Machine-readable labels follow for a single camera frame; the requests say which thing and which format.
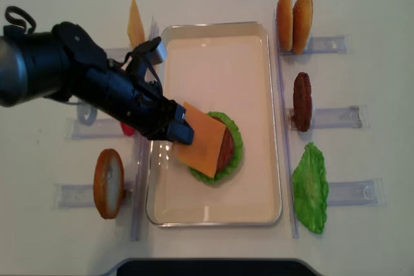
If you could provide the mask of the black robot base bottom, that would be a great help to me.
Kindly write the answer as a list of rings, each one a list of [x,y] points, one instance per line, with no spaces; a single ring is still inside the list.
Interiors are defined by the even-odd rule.
[[[123,263],[117,275],[316,275],[292,260],[264,259],[151,259]]]

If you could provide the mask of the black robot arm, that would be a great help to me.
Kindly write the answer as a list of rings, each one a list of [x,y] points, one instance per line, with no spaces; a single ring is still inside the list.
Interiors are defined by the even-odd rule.
[[[5,10],[1,36],[1,105],[37,98],[67,103],[73,96],[134,128],[149,140],[189,145],[194,131],[186,109],[163,94],[159,78],[146,81],[166,59],[159,37],[139,44],[123,61],[108,58],[79,25],[62,22],[36,32],[23,9]]]

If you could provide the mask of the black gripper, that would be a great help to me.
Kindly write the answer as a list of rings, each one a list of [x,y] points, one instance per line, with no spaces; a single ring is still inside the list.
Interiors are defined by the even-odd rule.
[[[123,70],[90,68],[72,86],[72,93],[149,140],[193,142],[194,130],[185,121],[186,109],[139,89],[136,80]]]

